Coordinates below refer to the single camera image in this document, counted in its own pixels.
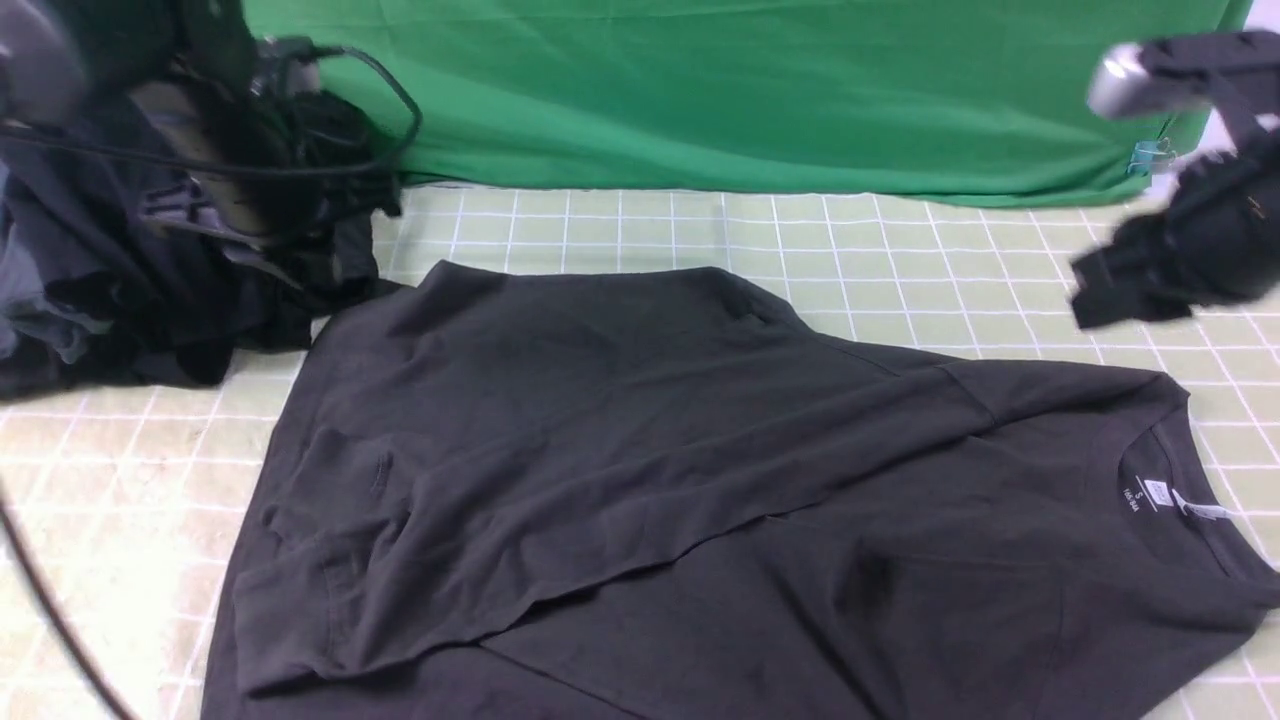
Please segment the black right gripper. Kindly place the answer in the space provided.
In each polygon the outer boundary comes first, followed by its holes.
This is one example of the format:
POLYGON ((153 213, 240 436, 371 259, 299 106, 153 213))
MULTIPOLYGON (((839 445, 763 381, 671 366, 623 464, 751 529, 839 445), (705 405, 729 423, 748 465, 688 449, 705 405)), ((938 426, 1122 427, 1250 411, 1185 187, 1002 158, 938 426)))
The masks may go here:
POLYGON ((1107 243, 1071 260, 1071 314, 1082 331, 1097 331, 1236 305, 1242 295, 1220 277, 1226 259, 1213 240, 1174 229, 1162 215, 1134 217, 1107 243))

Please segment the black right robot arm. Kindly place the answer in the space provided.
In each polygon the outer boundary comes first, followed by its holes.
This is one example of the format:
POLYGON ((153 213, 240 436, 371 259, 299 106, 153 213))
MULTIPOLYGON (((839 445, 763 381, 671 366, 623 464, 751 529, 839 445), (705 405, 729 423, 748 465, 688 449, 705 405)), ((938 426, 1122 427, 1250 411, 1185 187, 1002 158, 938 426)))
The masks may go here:
POLYGON ((1165 209, 1129 217, 1071 270, 1080 331, 1265 299, 1279 278, 1277 131, 1196 159, 1165 209))

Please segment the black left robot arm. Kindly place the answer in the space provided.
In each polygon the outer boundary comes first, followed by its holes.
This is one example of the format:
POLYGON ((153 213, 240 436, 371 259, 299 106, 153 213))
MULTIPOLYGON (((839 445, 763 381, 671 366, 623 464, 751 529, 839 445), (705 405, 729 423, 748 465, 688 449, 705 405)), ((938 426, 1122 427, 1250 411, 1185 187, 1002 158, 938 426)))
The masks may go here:
POLYGON ((298 234, 316 184, 289 179, 280 122, 251 91, 259 45, 239 1, 5 1, 3 120, 61 128, 131 101, 230 238, 298 234))

